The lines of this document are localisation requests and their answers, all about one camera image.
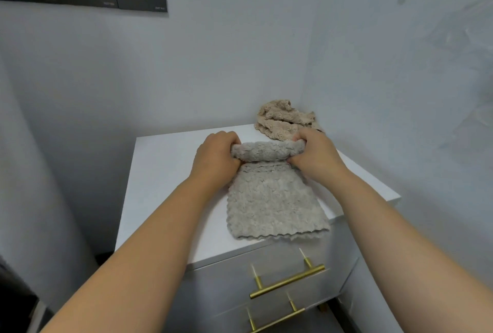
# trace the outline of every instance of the cabinet top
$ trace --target cabinet top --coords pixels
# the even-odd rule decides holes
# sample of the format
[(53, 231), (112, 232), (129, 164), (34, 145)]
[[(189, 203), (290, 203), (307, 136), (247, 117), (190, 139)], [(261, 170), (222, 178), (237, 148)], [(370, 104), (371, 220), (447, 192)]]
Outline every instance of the cabinet top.
[[(242, 142), (270, 141), (253, 124), (137, 138), (115, 249), (188, 177), (197, 148), (210, 133), (220, 130), (235, 131)], [(399, 194), (351, 159), (343, 154), (341, 156), (347, 167), (386, 201), (400, 198)], [(341, 207), (325, 188), (315, 182), (309, 184), (329, 219), (342, 215)], [(202, 214), (188, 258), (192, 268), (221, 261), (269, 243), (268, 240), (237, 240), (231, 236), (226, 226), (226, 193), (226, 189), (223, 189)]]

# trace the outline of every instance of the towel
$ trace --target towel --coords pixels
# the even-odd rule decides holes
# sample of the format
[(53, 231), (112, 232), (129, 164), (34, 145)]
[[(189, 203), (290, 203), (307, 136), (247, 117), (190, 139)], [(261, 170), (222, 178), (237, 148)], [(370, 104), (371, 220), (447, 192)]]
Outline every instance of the towel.
[(233, 145), (231, 155), (245, 162), (228, 193), (227, 224), (235, 238), (313, 238), (330, 229), (317, 197), (286, 159), (305, 142)]
[(291, 140), (300, 128), (308, 127), (322, 131), (315, 121), (315, 113), (304, 113), (291, 107), (287, 99), (270, 101), (260, 107), (255, 129), (273, 140)]

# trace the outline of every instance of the person's left arm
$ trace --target person's left arm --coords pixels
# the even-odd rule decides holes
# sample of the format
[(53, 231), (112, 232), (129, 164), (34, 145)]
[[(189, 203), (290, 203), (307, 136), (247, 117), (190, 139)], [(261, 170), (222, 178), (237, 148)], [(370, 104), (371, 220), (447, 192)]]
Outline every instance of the person's left arm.
[(236, 174), (235, 132), (209, 135), (190, 176), (70, 298), (42, 333), (160, 332), (202, 209)]

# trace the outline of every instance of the drawer handle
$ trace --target drawer handle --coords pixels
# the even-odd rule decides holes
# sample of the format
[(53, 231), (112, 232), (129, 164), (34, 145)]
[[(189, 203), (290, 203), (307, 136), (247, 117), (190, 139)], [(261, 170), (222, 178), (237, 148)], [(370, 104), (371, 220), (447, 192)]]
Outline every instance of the drawer handle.
[(255, 274), (255, 282), (257, 284), (258, 290), (253, 292), (253, 293), (250, 293), (250, 299), (257, 298), (259, 296), (262, 296), (265, 293), (271, 292), (271, 291), (278, 289), (282, 286), (285, 286), (287, 284), (291, 284), (292, 282), (301, 280), (302, 278), (311, 276), (311, 275), (318, 273), (318, 272), (321, 272), (325, 269), (325, 266), (323, 264), (320, 264), (316, 267), (313, 267), (313, 265), (311, 265), (310, 259), (308, 259), (305, 255), (303, 255), (303, 259), (305, 261), (305, 264), (308, 266), (308, 269), (305, 272), (297, 273), (291, 277), (288, 277), (285, 280), (279, 281), (279, 282), (272, 284), (272, 285), (269, 285), (269, 286), (263, 286), (262, 281), (260, 280), (260, 276), (257, 276), (257, 274)]
[(303, 308), (300, 308), (300, 309), (297, 309), (296, 306), (294, 305), (294, 302), (291, 300), (291, 298), (289, 299), (289, 304), (291, 305), (291, 308), (293, 309), (293, 312), (291, 312), (290, 314), (286, 315), (286, 316), (283, 316), (281, 317), (280, 319), (277, 319), (275, 321), (273, 321), (272, 323), (269, 323), (269, 324), (266, 324), (264, 325), (263, 327), (260, 327), (260, 328), (257, 328), (255, 326), (255, 323), (253, 322), (251, 316), (250, 316), (250, 311), (248, 311), (248, 316), (249, 316), (249, 319), (250, 319), (250, 326), (251, 326), (251, 333), (257, 333), (258, 331), (262, 331), (264, 329), (267, 329), (267, 328), (270, 328), (272, 325), (275, 325), (277, 323), (280, 323), (281, 321), (284, 321), (284, 320), (287, 320), (293, 316), (296, 316), (300, 313), (302, 313), (303, 311), (305, 311), (305, 307)]

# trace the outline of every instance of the crumpled brown towel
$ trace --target crumpled brown towel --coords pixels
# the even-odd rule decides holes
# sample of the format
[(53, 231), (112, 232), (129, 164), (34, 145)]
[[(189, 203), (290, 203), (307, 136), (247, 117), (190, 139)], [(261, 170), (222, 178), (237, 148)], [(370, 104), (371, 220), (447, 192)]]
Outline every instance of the crumpled brown towel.
[(315, 121), (315, 113), (299, 112), (291, 107), (291, 101), (277, 99), (260, 107), (255, 129), (273, 140), (291, 140), (303, 127), (323, 131)]

